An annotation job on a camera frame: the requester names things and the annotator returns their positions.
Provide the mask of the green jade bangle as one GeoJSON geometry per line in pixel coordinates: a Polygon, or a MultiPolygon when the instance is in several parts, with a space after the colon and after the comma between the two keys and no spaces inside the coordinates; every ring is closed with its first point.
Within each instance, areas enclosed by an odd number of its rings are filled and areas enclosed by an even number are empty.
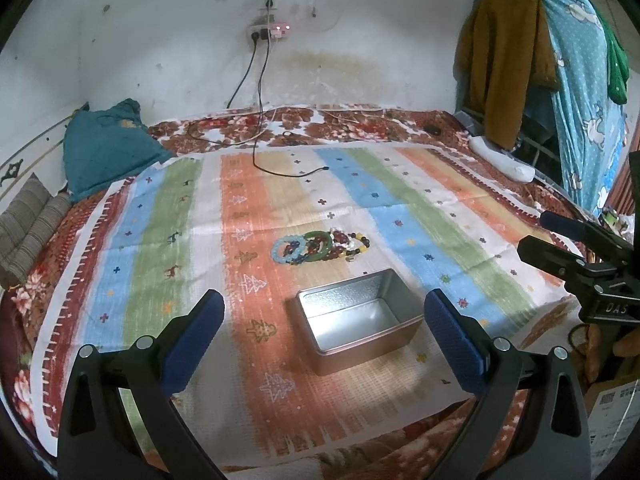
{"type": "Polygon", "coordinates": [[[321,261],[329,255],[333,247],[332,236],[328,231],[310,231],[303,235],[303,239],[303,262],[321,261]]]}

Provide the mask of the blue patterned hanging cloth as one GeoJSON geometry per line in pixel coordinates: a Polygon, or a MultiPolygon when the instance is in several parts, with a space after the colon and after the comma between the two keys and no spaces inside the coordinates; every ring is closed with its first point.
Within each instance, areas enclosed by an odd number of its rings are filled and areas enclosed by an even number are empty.
{"type": "Polygon", "coordinates": [[[596,214],[608,198],[625,133],[629,67],[590,0],[541,0],[560,88],[551,95],[562,185],[596,214]]]}

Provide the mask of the small black object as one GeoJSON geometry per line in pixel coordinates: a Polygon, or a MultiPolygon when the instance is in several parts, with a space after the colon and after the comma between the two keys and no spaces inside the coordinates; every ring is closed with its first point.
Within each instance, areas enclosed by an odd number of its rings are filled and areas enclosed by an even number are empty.
{"type": "Polygon", "coordinates": [[[432,124],[425,124],[423,130],[430,136],[440,136],[442,134],[442,129],[432,124]]]}

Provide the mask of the mustard hanging garment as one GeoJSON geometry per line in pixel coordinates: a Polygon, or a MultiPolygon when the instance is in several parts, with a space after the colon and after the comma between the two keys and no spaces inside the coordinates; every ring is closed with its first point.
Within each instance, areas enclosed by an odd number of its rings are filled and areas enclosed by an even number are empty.
{"type": "Polygon", "coordinates": [[[462,105],[484,118],[484,136],[514,148],[528,89],[560,88],[542,0],[480,0],[461,29],[454,69],[462,105]]]}

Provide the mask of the brown striped cushion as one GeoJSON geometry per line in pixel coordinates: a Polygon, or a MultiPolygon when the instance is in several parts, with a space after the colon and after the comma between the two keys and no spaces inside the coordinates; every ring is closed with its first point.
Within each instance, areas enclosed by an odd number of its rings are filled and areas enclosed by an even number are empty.
{"type": "Polygon", "coordinates": [[[66,192],[51,195],[32,174],[1,214],[1,287],[26,281],[44,246],[70,210],[66,192]]]}

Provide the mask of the silver metal tin box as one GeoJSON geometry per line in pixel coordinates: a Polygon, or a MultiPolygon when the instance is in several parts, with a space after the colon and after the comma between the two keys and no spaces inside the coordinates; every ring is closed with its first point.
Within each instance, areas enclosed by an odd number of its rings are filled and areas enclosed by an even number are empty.
{"type": "Polygon", "coordinates": [[[294,312],[319,376],[402,348],[423,321],[423,304],[392,269],[304,289],[294,312]]]}

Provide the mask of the striped colourful mat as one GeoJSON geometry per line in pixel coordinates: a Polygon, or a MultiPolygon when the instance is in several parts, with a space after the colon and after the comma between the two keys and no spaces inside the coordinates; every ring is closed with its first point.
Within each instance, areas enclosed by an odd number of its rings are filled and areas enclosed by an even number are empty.
{"type": "Polygon", "coordinates": [[[563,285],[526,266],[536,211],[469,157],[355,143],[180,157],[114,183],[82,222],[30,366],[32,423],[49,453],[70,362],[157,335],[204,292],[224,324],[177,408],[221,467],[247,469],[359,443],[440,411],[462,391],[425,326],[387,356],[314,374],[294,320],[306,288],[392,269],[423,298],[440,288],[493,335],[523,338],[563,285]],[[303,235],[332,250],[303,262],[303,235]]]}

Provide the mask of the teal pillow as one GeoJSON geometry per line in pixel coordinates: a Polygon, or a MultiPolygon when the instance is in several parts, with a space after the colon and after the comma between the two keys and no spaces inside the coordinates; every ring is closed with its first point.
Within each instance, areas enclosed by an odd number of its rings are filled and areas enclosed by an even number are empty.
{"type": "Polygon", "coordinates": [[[70,201],[78,203],[171,157],[171,152],[149,135],[137,101],[126,99],[107,110],[81,107],[63,139],[70,201]]]}

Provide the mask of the wall power strip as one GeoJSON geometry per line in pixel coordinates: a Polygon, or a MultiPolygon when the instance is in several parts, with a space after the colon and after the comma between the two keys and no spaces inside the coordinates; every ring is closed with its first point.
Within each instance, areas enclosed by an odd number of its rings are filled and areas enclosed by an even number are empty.
{"type": "Polygon", "coordinates": [[[285,22],[252,25],[247,29],[250,41],[281,41],[290,36],[292,26],[285,22]]]}

